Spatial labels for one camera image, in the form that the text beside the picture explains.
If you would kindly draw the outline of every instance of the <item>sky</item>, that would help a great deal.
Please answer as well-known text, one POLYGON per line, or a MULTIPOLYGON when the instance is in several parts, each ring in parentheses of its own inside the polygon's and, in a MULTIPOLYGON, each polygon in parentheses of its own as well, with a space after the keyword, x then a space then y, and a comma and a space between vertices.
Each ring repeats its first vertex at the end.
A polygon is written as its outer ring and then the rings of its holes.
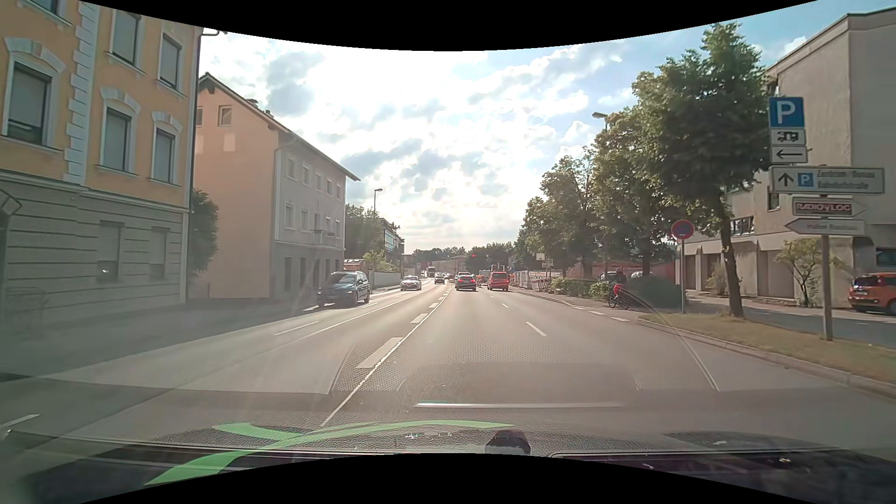
MULTIPOLYGON (((817 0, 738 19, 766 65, 846 13, 894 0, 817 0)), ((631 83, 700 46, 705 26, 557 48, 424 52, 230 33, 202 41, 209 72, 351 170, 351 204, 401 226, 407 251, 513 241, 541 175, 633 105, 631 83)))

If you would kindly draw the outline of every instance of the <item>parked car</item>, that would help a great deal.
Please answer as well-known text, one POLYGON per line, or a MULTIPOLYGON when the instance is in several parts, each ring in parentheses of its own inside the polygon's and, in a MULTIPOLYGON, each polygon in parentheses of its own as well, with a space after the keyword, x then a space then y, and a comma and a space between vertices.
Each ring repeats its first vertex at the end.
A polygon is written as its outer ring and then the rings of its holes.
POLYGON ((500 289, 502 291, 510 290, 510 275, 506 271, 493 271, 488 276, 488 289, 494 291, 500 289))
POLYGON ((849 288, 849 305, 855 311, 896 315, 896 273, 857 276, 849 288))
POLYGON ((454 289, 456 291, 476 291, 476 278, 471 274, 459 274, 457 277, 457 283, 454 284, 454 289))
POLYGON ((331 273, 317 291, 317 306, 326 303, 355 306, 358 301, 370 302, 370 282, 367 275, 359 271, 331 273))
POLYGON ((423 283, 418 276, 406 276, 401 281, 402 291, 419 291, 423 289, 423 283))

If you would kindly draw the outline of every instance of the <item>blue parking sign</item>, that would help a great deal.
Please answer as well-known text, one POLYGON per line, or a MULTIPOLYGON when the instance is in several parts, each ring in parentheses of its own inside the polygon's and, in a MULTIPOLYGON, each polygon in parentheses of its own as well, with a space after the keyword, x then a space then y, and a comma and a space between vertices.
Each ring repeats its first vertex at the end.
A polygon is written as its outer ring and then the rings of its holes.
POLYGON ((815 174, 811 171, 797 173, 797 185, 800 187, 815 187, 815 174))
POLYGON ((794 96, 772 96, 769 98, 770 127, 806 127, 803 99, 794 96))

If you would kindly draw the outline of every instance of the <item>direction sign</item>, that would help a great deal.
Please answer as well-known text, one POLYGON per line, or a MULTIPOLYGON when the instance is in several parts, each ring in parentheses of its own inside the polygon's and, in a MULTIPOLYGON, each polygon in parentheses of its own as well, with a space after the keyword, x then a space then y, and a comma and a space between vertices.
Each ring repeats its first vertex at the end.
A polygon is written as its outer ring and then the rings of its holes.
POLYGON ((676 221, 672 224, 672 236, 677 239, 689 239, 694 235, 694 225, 690 221, 676 221))
POLYGON ((787 225, 799 234, 865 236, 865 221, 846 219, 796 219, 787 225))
POLYGON ((809 162, 809 151, 806 146, 770 148, 771 164, 790 164, 795 162, 809 162))
POLYGON ((806 127, 803 114, 803 99, 793 96, 773 96, 769 98, 769 126, 784 128, 806 127))
POLYGON ((771 190, 784 194, 882 195, 883 168, 773 166, 771 190))
POLYGON ((803 128, 774 127, 770 131, 771 145, 774 147, 806 145, 806 131, 803 128))
POLYGON ((855 217, 865 208, 844 198, 793 198, 793 214, 805 217, 855 217))

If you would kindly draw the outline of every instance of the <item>asphalt road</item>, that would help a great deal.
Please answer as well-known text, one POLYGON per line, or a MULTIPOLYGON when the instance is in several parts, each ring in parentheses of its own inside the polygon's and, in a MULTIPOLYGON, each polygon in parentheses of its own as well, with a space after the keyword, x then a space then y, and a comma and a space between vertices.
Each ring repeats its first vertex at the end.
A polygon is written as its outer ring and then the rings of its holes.
POLYGON ((0 397, 0 423, 37 414, 17 427, 107 439, 202 443, 189 432, 234 422, 463 419, 573 435, 721 430, 896 447, 891 400, 638 326, 623 310, 431 281, 7 381, 0 397))

